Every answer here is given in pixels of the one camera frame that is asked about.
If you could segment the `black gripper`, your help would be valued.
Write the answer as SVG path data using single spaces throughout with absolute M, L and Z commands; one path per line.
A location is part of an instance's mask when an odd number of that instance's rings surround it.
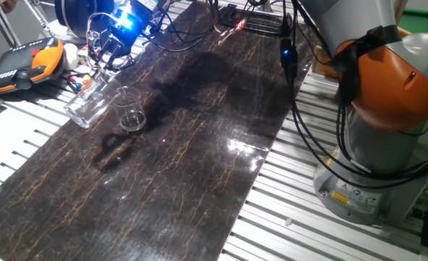
M 121 65 L 114 64 L 117 58 L 131 53 L 131 47 L 140 32 L 145 29 L 145 16 L 134 11 L 117 10 L 114 15 L 98 14 L 99 38 L 89 39 L 89 56 L 95 67 L 113 72 L 121 71 Z M 109 52 L 107 62 L 103 56 Z

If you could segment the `bare person hand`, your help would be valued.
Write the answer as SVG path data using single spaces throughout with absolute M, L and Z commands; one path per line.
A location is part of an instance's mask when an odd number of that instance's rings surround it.
M 1 0 L 0 6 L 5 14 L 11 13 L 17 5 L 17 0 Z

